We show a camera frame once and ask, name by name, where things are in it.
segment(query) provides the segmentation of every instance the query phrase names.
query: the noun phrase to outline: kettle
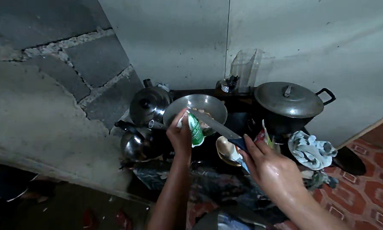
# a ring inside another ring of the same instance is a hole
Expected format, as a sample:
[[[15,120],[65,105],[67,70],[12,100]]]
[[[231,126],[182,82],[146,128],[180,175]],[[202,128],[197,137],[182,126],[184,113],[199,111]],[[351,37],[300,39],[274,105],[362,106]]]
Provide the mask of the kettle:
[[[123,156],[135,162],[156,158],[171,147],[164,130],[136,127],[122,120],[117,121],[115,126],[125,131],[120,140]]]
[[[158,86],[153,86],[150,79],[143,80],[145,88],[137,92],[129,108],[133,123],[137,126],[147,126],[151,120],[163,123],[163,114],[170,103],[171,95]]]

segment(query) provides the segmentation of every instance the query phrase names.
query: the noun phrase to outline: towel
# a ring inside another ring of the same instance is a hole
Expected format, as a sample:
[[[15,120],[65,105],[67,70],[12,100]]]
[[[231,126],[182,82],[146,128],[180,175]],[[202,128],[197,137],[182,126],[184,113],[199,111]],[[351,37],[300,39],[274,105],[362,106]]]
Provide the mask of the towel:
[[[288,140],[288,148],[294,157],[311,170],[321,170],[332,164],[332,157],[338,153],[330,142],[317,141],[313,135],[295,132]]]

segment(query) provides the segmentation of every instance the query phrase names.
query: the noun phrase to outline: wet hand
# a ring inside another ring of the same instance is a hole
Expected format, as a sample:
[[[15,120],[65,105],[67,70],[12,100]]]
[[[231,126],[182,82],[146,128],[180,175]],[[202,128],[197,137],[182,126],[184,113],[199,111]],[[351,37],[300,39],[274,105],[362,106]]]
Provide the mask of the wet hand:
[[[251,157],[243,150],[239,152],[250,170],[251,178],[271,201],[278,205],[307,193],[295,162],[276,153],[262,141],[254,144],[247,135],[244,139]]]

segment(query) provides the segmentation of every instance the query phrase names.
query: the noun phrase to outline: pot lid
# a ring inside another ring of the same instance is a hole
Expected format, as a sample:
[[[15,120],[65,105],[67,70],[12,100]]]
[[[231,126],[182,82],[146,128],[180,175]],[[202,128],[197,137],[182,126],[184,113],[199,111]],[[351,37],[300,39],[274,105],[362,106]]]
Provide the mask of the pot lid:
[[[314,92],[293,83],[264,83],[255,89],[254,97],[271,112],[290,118],[311,118],[323,111],[323,102]]]
[[[136,125],[145,125],[152,119],[162,122],[163,113],[171,102],[173,99],[164,89],[147,87],[135,94],[129,114]]]

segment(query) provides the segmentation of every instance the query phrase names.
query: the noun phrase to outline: knife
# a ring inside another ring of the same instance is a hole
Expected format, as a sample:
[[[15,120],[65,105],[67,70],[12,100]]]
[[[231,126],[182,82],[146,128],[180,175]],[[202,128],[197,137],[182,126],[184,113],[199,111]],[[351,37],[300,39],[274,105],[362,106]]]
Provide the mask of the knife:
[[[228,142],[235,144],[238,148],[244,150],[247,154],[247,146],[245,145],[245,141],[242,137],[240,137],[235,132],[231,131],[229,128],[225,127],[218,121],[210,118],[209,116],[205,115],[202,112],[198,112],[192,109],[189,109],[189,112],[193,114],[198,120],[206,123],[210,128],[214,129],[218,133],[220,133],[222,136],[227,138]]]

